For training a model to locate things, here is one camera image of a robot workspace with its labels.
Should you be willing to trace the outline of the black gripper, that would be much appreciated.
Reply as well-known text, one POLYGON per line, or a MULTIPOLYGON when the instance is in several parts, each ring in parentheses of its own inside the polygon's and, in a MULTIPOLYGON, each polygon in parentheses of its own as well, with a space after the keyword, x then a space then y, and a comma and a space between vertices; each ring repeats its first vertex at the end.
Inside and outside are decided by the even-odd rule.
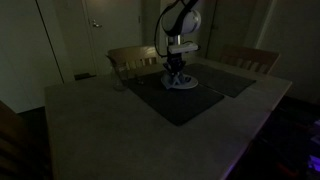
POLYGON ((168 72, 180 72, 186 62, 182 59, 182 54, 169 54, 167 56, 167 61, 163 64, 164 68, 168 72))

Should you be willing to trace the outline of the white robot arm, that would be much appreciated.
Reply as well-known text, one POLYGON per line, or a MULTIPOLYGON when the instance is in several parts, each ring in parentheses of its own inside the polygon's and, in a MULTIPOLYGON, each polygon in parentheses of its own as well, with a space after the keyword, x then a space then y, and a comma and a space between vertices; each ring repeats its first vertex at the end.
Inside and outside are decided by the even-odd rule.
POLYGON ((181 37, 197 31, 201 26, 201 14, 194 9, 198 0, 175 0, 162 12, 159 21, 167 35, 166 69, 171 73, 180 72, 185 66, 182 54, 199 49, 199 45, 181 37))

